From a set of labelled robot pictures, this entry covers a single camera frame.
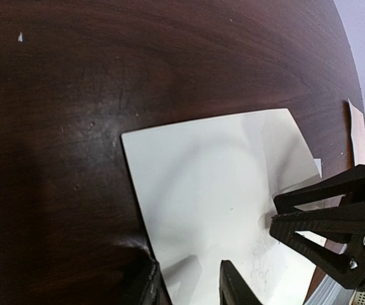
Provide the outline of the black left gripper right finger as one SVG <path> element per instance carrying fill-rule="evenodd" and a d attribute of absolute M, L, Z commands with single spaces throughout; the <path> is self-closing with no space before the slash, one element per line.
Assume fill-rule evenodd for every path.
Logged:
<path fill-rule="evenodd" d="M 219 294 L 221 305 L 261 305 L 231 261 L 221 261 Z"/>

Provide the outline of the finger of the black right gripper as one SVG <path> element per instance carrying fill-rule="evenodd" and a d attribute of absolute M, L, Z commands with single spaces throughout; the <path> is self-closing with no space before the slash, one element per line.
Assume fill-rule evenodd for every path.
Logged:
<path fill-rule="evenodd" d="M 357 165 L 311 186 L 279 194 L 274 198 L 274 205 L 279 214 L 285 214 L 299 211 L 298 205 L 339 195 L 347 196 L 350 203 L 365 201 L 365 165 Z"/>
<path fill-rule="evenodd" d="M 345 289 L 365 291 L 365 203 L 276 215 L 270 235 Z"/>

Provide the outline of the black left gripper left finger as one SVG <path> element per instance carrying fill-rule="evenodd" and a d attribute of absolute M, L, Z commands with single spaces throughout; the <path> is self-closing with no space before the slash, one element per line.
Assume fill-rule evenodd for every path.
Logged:
<path fill-rule="evenodd" d="M 159 304 L 160 275 L 157 261 L 145 261 L 142 270 L 129 287 L 128 304 Z"/>

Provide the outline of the cream envelope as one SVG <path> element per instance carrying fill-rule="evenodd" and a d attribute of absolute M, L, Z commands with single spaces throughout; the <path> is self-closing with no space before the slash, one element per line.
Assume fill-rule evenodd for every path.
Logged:
<path fill-rule="evenodd" d="M 218 304 L 229 260 L 263 304 L 302 304 L 314 265 L 269 233 L 274 196 L 321 178 L 287 109 L 164 125 L 121 137 L 173 304 Z"/>

